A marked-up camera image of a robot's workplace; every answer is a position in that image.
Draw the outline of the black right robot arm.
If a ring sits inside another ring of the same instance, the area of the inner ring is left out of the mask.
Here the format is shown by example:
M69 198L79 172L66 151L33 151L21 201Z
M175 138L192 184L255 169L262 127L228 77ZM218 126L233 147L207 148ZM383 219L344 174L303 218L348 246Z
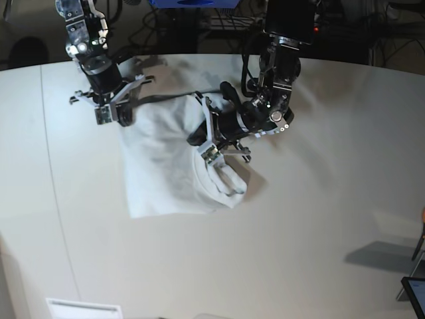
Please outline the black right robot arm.
M69 103L85 102L92 106L98 125L117 122L122 127L130 126L130 92L135 81L124 78L117 62L108 55L105 14L97 10L93 1L56 1L55 7L65 21L66 53L90 85L86 92L76 91Z

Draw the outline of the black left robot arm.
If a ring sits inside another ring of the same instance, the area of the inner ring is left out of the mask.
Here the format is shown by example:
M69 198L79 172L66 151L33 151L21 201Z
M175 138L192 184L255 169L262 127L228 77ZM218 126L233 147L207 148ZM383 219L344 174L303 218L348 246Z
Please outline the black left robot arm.
M299 47L313 41L316 9L316 1L267 1L262 30L242 51L241 92L221 82L220 93L231 108L208 108L218 148L271 132L279 123L291 124L292 86L301 72Z

